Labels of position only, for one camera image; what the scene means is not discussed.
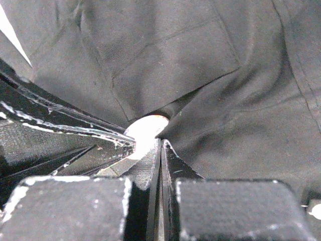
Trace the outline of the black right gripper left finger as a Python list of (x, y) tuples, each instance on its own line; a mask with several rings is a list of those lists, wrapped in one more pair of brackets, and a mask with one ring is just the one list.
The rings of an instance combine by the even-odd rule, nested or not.
[(34, 176), (13, 190), (1, 240), (157, 240), (161, 142), (119, 178)]

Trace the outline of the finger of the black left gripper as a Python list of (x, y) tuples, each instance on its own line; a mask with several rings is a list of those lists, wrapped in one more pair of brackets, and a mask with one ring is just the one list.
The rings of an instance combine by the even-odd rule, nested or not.
[(81, 111), (1, 62), (1, 206), (25, 178), (94, 175), (135, 147), (122, 127)]

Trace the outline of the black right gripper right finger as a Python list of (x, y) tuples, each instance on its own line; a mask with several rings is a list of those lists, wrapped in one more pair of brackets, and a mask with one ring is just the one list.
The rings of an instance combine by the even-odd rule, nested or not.
[(273, 179), (205, 179), (162, 141), (165, 240), (315, 240), (292, 189)]

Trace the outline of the pink red round brooch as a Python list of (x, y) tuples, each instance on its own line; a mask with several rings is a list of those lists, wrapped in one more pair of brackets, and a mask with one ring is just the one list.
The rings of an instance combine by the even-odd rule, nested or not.
[(156, 136), (169, 124), (169, 119), (162, 115), (149, 115), (132, 123), (124, 132), (125, 136), (134, 138), (134, 151), (127, 158), (140, 160), (154, 146)]

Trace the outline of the black button-up shirt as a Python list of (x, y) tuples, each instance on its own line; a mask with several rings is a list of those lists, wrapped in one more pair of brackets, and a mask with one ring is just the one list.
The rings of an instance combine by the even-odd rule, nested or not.
[(320, 198), (320, 1), (1, 1), (17, 74), (128, 127), (150, 114), (200, 175)]

